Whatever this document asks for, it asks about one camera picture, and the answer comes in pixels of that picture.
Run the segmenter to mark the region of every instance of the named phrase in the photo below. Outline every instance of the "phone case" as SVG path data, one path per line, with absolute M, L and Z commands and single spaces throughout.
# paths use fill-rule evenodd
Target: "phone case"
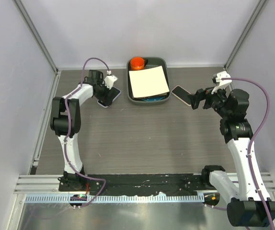
M 121 91 L 119 90 L 119 94 L 112 100 L 112 102 L 114 102 L 120 94 L 121 94 Z M 97 103 L 98 103 L 98 105 L 100 105 L 101 107 L 103 107 L 105 109 L 108 108 L 108 106 L 103 106 L 102 104 L 100 104 L 99 100 L 97 101 Z
M 184 91 L 186 91 L 186 92 L 188 92 L 189 94 L 191 94 L 189 91 L 187 91 L 187 90 L 185 90 L 184 88 L 182 88 L 180 85 L 177 85 L 175 88 L 173 88 L 172 89 L 172 91 L 174 90 L 174 89 L 176 89 L 177 87 L 180 87 L 181 89 L 183 89 Z M 176 94 L 174 94 L 173 92 L 172 92 L 172 95 L 174 95 L 176 98 L 178 98 L 180 101 L 182 101 L 183 103 L 185 103 L 187 106 L 191 106 L 190 104 L 188 104 L 188 103 L 186 103 L 184 100 L 182 100 L 180 97 L 178 97 Z

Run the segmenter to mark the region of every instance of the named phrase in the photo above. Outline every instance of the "smartphone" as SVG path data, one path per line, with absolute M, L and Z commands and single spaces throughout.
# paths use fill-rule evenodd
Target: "smartphone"
M 109 101 L 100 102 L 99 100 L 97 103 L 102 106 L 103 108 L 109 107 L 113 101 L 115 101 L 118 96 L 121 94 L 121 91 L 118 88 L 112 87 L 111 91 L 109 92 Z
M 177 97 L 180 101 L 182 101 L 183 103 L 185 103 L 188 106 L 191 106 L 191 100 L 190 98 L 187 96 L 188 94 L 190 94 L 188 91 L 186 91 L 184 88 L 182 88 L 181 86 L 177 85 L 173 90 L 172 90 L 172 94 Z

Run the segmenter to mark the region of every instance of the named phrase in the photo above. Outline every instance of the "orange cup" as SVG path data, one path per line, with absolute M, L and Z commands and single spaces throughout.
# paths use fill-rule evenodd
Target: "orange cup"
M 134 57 L 130 61 L 131 70 L 141 70 L 145 67 L 145 60 L 141 57 Z

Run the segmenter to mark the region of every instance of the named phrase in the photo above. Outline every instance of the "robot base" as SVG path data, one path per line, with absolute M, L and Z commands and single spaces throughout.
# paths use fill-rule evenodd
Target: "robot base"
M 275 201 L 266 201 L 272 219 L 275 219 Z M 270 225 L 262 201 L 239 201 L 232 198 L 227 205 L 227 216 L 234 227 L 268 227 Z
M 82 167 L 81 174 L 85 175 L 84 167 Z M 59 177 L 59 191 L 60 192 L 72 192 L 81 191 L 86 189 L 87 179 L 72 173 L 63 172 L 63 176 Z

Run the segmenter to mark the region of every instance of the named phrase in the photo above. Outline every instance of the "aluminum frame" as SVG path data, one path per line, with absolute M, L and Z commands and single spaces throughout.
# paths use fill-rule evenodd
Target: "aluminum frame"
M 230 67 L 230 65 L 232 64 L 232 61 L 234 60 L 236 54 L 238 53 L 238 51 L 240 50 L 242 44 L 244 43 L 246 37 L 248 36 L 249 32 L 251 31 L 253 25 L 256 23 L 258 17 L 260 16 L 260 14 L 262 13 L 264 7 L 266 6 L 268 0 L 259 0 L 259 2 L 257 3 L 254 11 L 252 12 L 252 15 L 250 16 L 248 22 L 246 23 L 244 30 L 242 32 L 242 34 L 240 35 L 235 47 L 233 48 L 227 62 L 226 65 L 224 66 L 225 70 L 228 72 L 228 69 Z
M 238 177 L 236 173 L 228 173 L 229 179 L 232 181 L 237 181 Z M 13 206 L 13 211 L 9 220 L 8 230 L 17 230 L 21 215 L 23 213 L 23 205 L 28 196 L 48 194 L 53 195 L 69 195 L 76 194 L 77 192 L 59 192 L 58 177 L 61 175 L 20 175 L 17 181 L 17 185 L 14 190 L 14 195 L 16 196 L 16 201 Z M 275 185 L 273 183 L 270 173 L 261 173 L 264 185 L 269 192 L 273 201 L 275 201 Z M 199 194 L 204 193 L 216 193 L 217 190 L 199 190 Z
M 50 89 L 50 93 L 48 96 L 48 101 L 46 104 L 46 108 L 44 109 L 44 116 L 41 122 L 41 127 L 39 130 L 39 135 L 38 138 L 36 140 L 36 144 L 35 144 L 35 149 L 34 149 L 34 153 L 33 153 L 33 158 L 32 158 L 32 163 L 29 169 L 29 173 L 32 170 L 32 167 L 37 167 L 38 165 L 38 161 L 41 155 L 41 151 L 42 151 L 42 147 L 43 147 L 43 143 L 44 143 L 44 139 L 45 139 L 45 135 L 46 135 L 46 131 L 47 131 L 47 126 L 48 126 L 48 122 L 49 122 L 49 118 L 50 118 L 50 112 L 51 112 L 51 104 L 52 104 L 52 99 L 54 98 L 54 96 L 56 95 L 57 92 L 57 86 L 60 80 L 60 76 L 61 76 L 61 71 L 58 71 L 55 74 L 55 77 L 53 79 L 52 85 L 51 85 L 51 89 Z
M 26 8 L 24 7 L 23 3 L 21 0 L 12 0 L 17 8 L 17 10 L 19 11 L 19 13 L 21 14 L 24 22 L 26 23 L 27 27 L 30 30 L 30 33 L 32 34 L 32 36 L 34 37 L 36 43 L 38 44 L 40 50 L 43 52 L 45 58 L 47 59 L 49 65 L 51 66 L 52 70 L 57 73 L 57 67 L 50 55 L 50 53 L 48 52 L 40 34 L 38 33 L 36 27 L 34 26 Z

